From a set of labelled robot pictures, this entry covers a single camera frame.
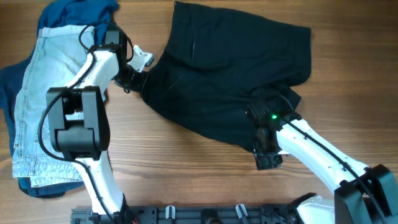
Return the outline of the black shorts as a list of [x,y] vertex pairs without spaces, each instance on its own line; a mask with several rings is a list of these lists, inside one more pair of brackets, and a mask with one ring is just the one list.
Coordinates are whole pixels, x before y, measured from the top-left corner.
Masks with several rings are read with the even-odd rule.
[[250,151],[256,130],[245,107],[269,97],[278,110],[298,105],[293,87],[310,77],[311,38],[308,27],[176,2],[169,40],[142,99],[193,132]]

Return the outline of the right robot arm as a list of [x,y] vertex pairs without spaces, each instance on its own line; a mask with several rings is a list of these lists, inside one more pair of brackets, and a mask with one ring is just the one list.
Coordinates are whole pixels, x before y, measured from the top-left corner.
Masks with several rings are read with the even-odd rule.
[[245,110],[257,130],[252,153],[259,170],[280,167],[289,154],[333,194],[307,193],[288,204],[261,209],[267,223],[397,223],[397,182],[384,165],[369,167],[317,134],[288,99],[260,98]]

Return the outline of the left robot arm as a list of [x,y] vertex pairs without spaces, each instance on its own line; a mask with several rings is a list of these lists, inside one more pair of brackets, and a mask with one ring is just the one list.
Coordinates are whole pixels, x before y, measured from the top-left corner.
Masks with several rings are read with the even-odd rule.
[[110,127],[103,94],[111,82],[126,93],[140,93],[147,81],[143,70],[153,61],[133,45],[133,62],[127,56],[131,40],[119,28],[107,30],[101,45],[88,49],[87,61],[65,87],[47,91],[47,107],[40,123],[49,123],[50,141],[61,161],[79,172],[91,199],[86,222],[137,223],[118,187],[108,159]]

